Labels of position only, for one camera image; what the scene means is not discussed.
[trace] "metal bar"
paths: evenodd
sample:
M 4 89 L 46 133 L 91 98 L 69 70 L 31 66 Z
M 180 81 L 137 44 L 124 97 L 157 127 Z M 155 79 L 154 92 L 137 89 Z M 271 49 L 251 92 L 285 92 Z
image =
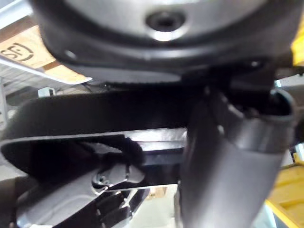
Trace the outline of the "metal bar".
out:
M 89 80 L 92 79 L 90 77 L 86 77 L 83 81 L 80 81 L 80 82 L 77 82 L 77 83 L 73 83 L 73 82 L 69 82 L 69 81 L 66 81 L 66 80 L 61 80 L 61 79 L 58 79 L 56 77 L 52 77 L 52 76 L 46 75 L 45 73 L 42 73 L 40 71 L 37 71 L 37 70 L 31 69 L 29 67 L 23 66 L 21 64 L 17 64 L 17 63 L 14 63 L 14 62 L 11 62 L 11 61 L 7 61 L 7 60 L 1 59 L 1 58 L 0 58 L 0 64 L 4 64 L 4 65 L 7 65 L 7 66 L 12 67 L 12 68 L 23 70 L 25 72 L 28 72 L 28 73 L 31 73 L 31 74 L 35 74 L 37 76 L 46 77 L 48 79 L 52 79 L 52 80 L 55 80 L 55 81 L 58 81 L 58 82 L 62 82 L 62 83 L 65 83 L 65 84 L 69 84 L 69 85 L 77 85 L 77 84 L 84 83 L 84 82 L 87 82 L 87 81 L 89 81 Z
M 16 0 L 0 9 L 0 29 L 32 13 L 33 10 L 27 0 Z
M 6 128 L 9 117 L 8 117 L 8 108 L 6 105 L 4 86 L 1 77 L 0 77 L 0 110 L 3 118 L 3 124 L 0 125 L 0 130 L 2 131 Z

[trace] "screw hole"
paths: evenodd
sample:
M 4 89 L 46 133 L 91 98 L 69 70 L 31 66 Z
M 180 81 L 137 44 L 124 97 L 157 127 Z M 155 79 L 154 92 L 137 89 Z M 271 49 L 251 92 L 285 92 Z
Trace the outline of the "screw hole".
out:
M 177 12 L 156 12 L 148 16 L 146 24 L 159 32 L 172 32 L 179 29 L 185 22 L 185 17 Z

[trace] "yellow plastic part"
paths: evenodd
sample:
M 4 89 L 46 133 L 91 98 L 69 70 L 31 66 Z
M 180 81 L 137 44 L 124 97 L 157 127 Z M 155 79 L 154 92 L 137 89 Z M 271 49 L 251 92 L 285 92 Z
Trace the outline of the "yellow plastic part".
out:
M 292 44 L 294 65 L 304 66 L 304 15 L 297 36 Z
M 304 163 L 281 170 L 266 204 L 289 228 L 304 228 Z

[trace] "yellow object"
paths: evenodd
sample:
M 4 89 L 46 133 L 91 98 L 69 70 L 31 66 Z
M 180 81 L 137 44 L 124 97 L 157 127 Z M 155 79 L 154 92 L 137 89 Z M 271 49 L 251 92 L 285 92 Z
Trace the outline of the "yellow object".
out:
M 289 228 L 304 228 L 304 163 L 281 170 L 266 204 Z
M 293 42 L 294 65 L 304 66 L 304 16 L 298 34 Z

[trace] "cardboard box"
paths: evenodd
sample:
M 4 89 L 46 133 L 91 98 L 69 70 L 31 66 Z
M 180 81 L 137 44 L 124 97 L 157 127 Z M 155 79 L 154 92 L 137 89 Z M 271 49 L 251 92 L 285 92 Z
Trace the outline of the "cardboard box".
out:
M 0 55 L 33 69 L 44 69 L 48 78 L 80 84 L 91 78 L 59 64 L 42 42 L 38 25 L 25 17 L 0 30 Z

